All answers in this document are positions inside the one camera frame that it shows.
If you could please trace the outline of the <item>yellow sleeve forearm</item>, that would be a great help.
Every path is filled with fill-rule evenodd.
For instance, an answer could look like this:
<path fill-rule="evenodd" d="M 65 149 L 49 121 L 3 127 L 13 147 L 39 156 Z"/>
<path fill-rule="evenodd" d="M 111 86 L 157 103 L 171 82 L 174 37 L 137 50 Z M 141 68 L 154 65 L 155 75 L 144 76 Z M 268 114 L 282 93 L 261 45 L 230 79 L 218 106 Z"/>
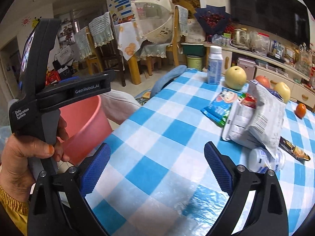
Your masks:
<path fill-rule="evenodd" d="M 3 213 L 8 215 L 8 221 L 13 223 L 12 228 L 22 235 L 27 235 L 29 202 L 17 201 L 1 187 L 1 207 Z"/>

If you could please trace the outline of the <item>person's left hand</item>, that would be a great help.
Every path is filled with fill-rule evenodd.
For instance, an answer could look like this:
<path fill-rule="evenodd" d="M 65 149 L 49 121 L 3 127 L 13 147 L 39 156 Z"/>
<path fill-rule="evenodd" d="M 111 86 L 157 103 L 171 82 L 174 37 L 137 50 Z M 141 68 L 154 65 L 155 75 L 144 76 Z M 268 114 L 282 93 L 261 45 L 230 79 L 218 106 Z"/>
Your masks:
<path fill-rule="evenodd" d="M 69 161 L 58 140 L 52 146 L 32 136 L 11 135 L 2 154 L 1 189 L 11 199 L 25 203 L 35 183 L 28 168 L 28 158 L 51 157 L 57 162 Z"/>

